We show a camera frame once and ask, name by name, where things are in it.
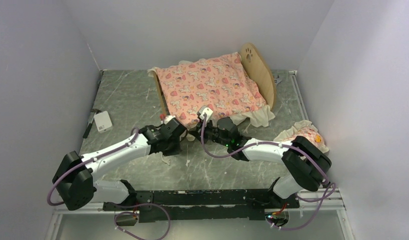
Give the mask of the black marker pen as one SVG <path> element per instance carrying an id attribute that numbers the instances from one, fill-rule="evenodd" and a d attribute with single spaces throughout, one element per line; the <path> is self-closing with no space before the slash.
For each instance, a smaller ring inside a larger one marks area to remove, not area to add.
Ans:
<path id="1" fill-rule="evenodd" d="M 89 115 L 89 117 L 88 117 L 87 126 L 86 126 L 86 129 L 85 129 L 85 131 L 84 131 L 84 133 L 83 133 L 83 135 L 82 135 L 82 138 L 83 138 L 83 139 L 87 139 L 87 138 L 88 138 L 88 136 L 89 136 L 89 134 L 90 134 L 90 131 L 91 131 L 91 129 L 92 129 L 92 126 L 93 126 L 94 116 L 95 116 L 96 114 L 100 113 L 100 112 L 101 112 L 101 110 L 100 110 L 100 109 L 97 109 L 97 108 L 92 108 L 92 109 L 90 110 L 90 115 Z"/>

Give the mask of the aluminium rail at table edge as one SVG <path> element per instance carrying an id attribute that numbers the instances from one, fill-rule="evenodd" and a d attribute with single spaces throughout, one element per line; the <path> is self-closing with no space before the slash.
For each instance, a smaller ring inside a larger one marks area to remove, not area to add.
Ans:
<path id="1" fill-rule="evenodd" d="M 298 85 L 298 82 L 297 82 L 297 71 L 296 70 L 289 70 L 288 74 L 289 74 L 289 78 L 290 78 L 290 80 L 292 82 L 293 89 L 294 89 L 294 91 L 296 93 L 296 96 L 297 96 L 297 101 L 299 103 L 301 116 L 303 117 L 304 120 L 309 120 L 308 113 L 306 111 L 306 107 L 305 107 L 305 104 L 304 104 L 304 101 L 303 101 L 303 97 L 302 97 L 302 94 L 301 94 L 301 91 L 300 91 L 300 88 L 299 88 L 299 85 Z"/>

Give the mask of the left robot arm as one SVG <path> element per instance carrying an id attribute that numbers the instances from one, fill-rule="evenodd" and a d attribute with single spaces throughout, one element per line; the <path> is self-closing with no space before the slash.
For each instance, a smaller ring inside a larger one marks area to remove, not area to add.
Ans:
<path id="1" fill-rule="evenodd" d="M 174 156 L 181 151 L 181 141 L 187 128 L 175 117 L 168 116 L 160 125 L 134 127 L 128 138 L 109 147 L 79 155 L 72 151 L 63 157 L 47 195 L 50 206 L 65 205 L 75 211 L 90 203 L 106 203 L 132 209 L 137 201 L 137 192 L 124 179 L 102 180 L 109 171 L 132 160 L 156 153 Z M 53 202 L 51 195 L 57 191 L 60 202 Z"/>

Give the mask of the white small box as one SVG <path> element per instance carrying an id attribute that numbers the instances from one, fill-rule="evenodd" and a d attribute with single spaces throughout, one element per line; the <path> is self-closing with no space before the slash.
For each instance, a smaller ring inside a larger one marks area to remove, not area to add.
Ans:
<path id="1" fill-rule="evenodd" d="M 111 121 L 108 111 L 101 111 L 99 113 L 95 113 L 93 119 L 96 124 L 97 131 L 100 134 L 110 131 L 113 128 L 113 123 Z"/>

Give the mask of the red handled adjustable wrench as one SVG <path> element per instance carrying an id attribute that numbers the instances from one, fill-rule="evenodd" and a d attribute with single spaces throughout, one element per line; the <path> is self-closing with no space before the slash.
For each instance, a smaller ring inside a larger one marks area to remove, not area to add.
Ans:
<path id="1" fill-rule="evenodd" d="M 274 83 L 277 86 L 278 84 L 280 84 L 283 81 L 283 78 L 280 75 L 274 75 Z"/>

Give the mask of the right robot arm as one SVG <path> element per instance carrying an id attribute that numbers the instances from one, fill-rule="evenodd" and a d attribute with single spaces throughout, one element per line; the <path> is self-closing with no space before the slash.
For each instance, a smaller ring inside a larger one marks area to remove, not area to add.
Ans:
<path id="1" fill-rule="evenodd" d="M 331 160 L 304 136 L 282 142 L 259 140 L 242 135 L 228 117 L 219 119 L 216 126 L 212 121 L 200 120 L 189 134 L 200 142 L 207 154 L 205 144 L 210 141 L 226 147 L 227 153 L 221 158 L 283 164 L 288 174 L 277 178 L 269 187 L 268 202 L 275 208 L 301 190 L 315 192 L 321 185 L 330 183 L 327 172 L 332 166 Z"/>

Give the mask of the pink checkered duck pillow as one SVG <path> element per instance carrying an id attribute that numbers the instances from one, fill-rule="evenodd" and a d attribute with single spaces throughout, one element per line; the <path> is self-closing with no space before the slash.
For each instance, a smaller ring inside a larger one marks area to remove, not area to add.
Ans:
<path id="1" fill-rule="evenodd" d="M 273 140 L 275 142 L 292 141 L 298 136 L 305 137 L 313 145 L 315 145 L 322 153 L 325 154 L 329 152 L 329 148 L 326 146 L 323 136 L 319 133 L 319 130 L 309 120 L 295 122 L 292 127 L 283 130 Z"/>

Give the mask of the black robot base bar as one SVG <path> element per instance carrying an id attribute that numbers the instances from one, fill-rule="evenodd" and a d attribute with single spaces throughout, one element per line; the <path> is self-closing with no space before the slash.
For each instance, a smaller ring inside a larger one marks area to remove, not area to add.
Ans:
<path id="1" fill-rule="evenodd" d="M 138 210 L 140 223 L 171 220 L 249 219 L 261 221 L 271 210 L 285 207 L 298 209 L 294 195 L 278 198 L 265 188 L 223 190 L 154 190 L 138 191 L 135 200 L 125 200 L 120 206 L 110 201 L 104 211 Z"/>

